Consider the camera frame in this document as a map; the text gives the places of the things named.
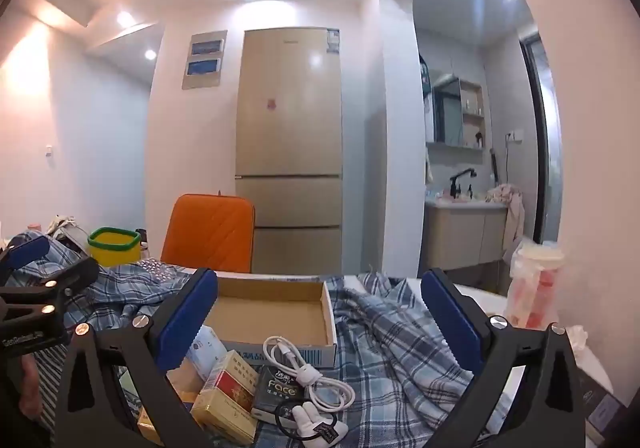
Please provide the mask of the person's left hand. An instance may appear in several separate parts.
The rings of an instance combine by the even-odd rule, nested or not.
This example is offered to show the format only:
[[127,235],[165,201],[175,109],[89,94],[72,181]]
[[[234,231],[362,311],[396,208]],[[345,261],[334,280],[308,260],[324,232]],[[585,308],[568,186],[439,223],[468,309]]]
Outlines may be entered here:
[[40,377],[38,367],[32,354],[21,358],[21,366],[24,371],[20,409],[21,413],[29,420],[37,420],[42,413],[42,399],[40,396]]

